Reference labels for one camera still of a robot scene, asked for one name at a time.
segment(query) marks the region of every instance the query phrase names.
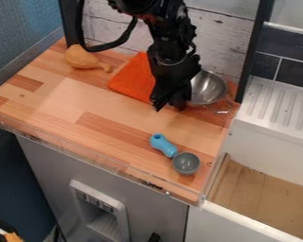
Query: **dark floor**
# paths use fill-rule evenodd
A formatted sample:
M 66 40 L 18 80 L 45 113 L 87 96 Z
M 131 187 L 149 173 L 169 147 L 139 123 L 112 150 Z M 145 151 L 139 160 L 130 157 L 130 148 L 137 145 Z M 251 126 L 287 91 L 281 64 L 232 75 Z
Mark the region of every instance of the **dark floor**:
M 0 219 L 26 242 L 43 241 L 55 224 L 14 135 L 0 130 Z

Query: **wooden countertop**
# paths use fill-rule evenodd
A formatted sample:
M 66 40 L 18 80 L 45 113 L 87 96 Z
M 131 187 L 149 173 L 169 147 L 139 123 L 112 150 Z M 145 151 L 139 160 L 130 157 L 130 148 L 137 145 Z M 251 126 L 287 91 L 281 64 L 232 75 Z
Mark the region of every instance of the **wooden countertop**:
M 197 202 L 237 107 L 222 116 L 208 109 L 155 112 L 151 105 L 108 90 L 112 75 L 70 67 L 63 59 L 65 49 L 64 40 L 58 41 L 0 87 L 0 126 Z M 130 59 L 114 51 L 97 56 L 114 73 Z M 152 149 L 149 138 L 155 132 L 200 156 L 197 174 L 179 175 L 169 159 Z

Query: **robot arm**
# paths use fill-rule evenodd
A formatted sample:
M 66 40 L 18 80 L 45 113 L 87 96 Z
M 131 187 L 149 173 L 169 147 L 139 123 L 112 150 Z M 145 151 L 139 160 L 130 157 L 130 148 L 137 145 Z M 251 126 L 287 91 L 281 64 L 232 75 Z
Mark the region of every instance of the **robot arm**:
M 81 13 L 84 0 L 79 2 L 78 32 L 80 44 L 88 51 L 101 51 L 125 43 L 134 29 L 137 19 L 148 25 L 153 44 L 148 49 L 155 87 L 151 102 L 157 111 L 167 103 L 182 110 L 190 100 L 190 80 L 201 70 L 200 57 L 195 55 L 196 36 L 183 0 L 108 0 L 109 5 L 133 16 L 127 30 L 113 43 L 87 47 L 81 30 Z

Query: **orange cloth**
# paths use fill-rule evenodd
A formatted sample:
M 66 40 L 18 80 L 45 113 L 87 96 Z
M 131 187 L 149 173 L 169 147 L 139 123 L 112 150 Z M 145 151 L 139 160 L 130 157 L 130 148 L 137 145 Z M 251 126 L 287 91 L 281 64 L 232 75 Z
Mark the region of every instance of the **orange cloth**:
M 114 91 L 150 103 L 155 79 L 146 53 L 137 54 L 108 83 Z

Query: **small gray bowl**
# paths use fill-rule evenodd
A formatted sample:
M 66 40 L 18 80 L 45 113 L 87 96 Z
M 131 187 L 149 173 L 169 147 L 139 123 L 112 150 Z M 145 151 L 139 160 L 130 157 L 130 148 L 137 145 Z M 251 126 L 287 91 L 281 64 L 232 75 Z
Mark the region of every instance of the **small gray bowl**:
M 179 153 L 172 160 L 175 170 L 183 175 L 193 175 L 200 168 L 200 163 L 200 159 L 189 152 Z

